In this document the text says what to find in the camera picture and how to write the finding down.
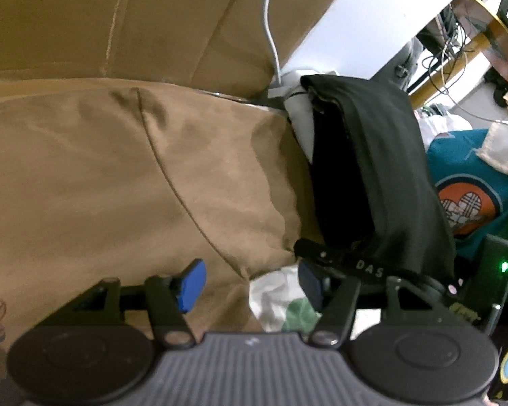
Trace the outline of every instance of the cardboard flap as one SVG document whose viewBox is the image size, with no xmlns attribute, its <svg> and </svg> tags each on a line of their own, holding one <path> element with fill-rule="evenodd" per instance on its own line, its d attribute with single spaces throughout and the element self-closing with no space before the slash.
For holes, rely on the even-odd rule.
<svg viewBox="0 0 508 406">
<path fill-rule="evenodd" d="M 113 77 L 257 96 L 262 0 L 0 0 L 0 78 Z M 282 65 L 333 0 L 271 0 Z"/>
</svg>

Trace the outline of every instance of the gray object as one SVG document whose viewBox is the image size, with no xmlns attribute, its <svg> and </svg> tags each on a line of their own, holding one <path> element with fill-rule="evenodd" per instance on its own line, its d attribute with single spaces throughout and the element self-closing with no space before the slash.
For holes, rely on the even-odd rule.
<svg viewBox="0 0 508 406">
<path fill-rule="evenodd" d="M 418 69 L 418 59 L 423 51 L 424 47 L 420 40 L 414 37 L 372 77 L 372 80 L 395 85 L 406 91 Z"/>
<path fill-rule="evenodd" d="M 339 352 L 297 333 L 217 334 L 171 351 L 139 388 L 113 406 L 397 406 L 352 372 Z M 482 406 L 469 400 L 463 406 Z"/>
</svg>

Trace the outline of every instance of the black circular disc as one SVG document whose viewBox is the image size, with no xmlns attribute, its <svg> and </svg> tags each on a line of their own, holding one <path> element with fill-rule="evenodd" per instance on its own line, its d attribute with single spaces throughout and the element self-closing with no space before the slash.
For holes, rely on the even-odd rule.
<svg viewBox="0 0 508 406">
<path fill-rule="evenodd" d="M 38 327 L 16 341 L 7 369 L 29 400 L 102 404 L 136 386 L 153 346 L 131 326 Z"/>
<path fill-rule="evenodd" d="M 372 388 L 410 404 L 455 404 L 481 394 L 499 357 L 470 326 L 379 324 L 350 342 L 352 368 Z"/>
</svg>

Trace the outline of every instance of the white table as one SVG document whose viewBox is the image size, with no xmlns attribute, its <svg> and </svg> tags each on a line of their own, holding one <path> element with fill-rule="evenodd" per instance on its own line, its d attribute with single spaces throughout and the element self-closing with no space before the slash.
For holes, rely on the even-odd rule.
<svg viewBox="0 0 508 406">
<path fill-rule="evenodd" d="M 283 72 L 370 78 L 452 0 L 335 0 Z"/>
</svg>

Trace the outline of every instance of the gray ribbed surface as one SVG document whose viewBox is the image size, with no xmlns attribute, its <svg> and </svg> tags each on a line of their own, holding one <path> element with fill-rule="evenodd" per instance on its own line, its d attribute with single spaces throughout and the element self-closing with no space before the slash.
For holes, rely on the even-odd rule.
<svg viewBox="0 0 508 406">
<path fill-rule="evenodd" d="M 113 406 L 390 406 L 335 351 L 297 334 L 207 334 L 190 351 L 165 355 L 137 391 Z M 463 403 L 482 406 L 482 402 Z"/>
</svg>

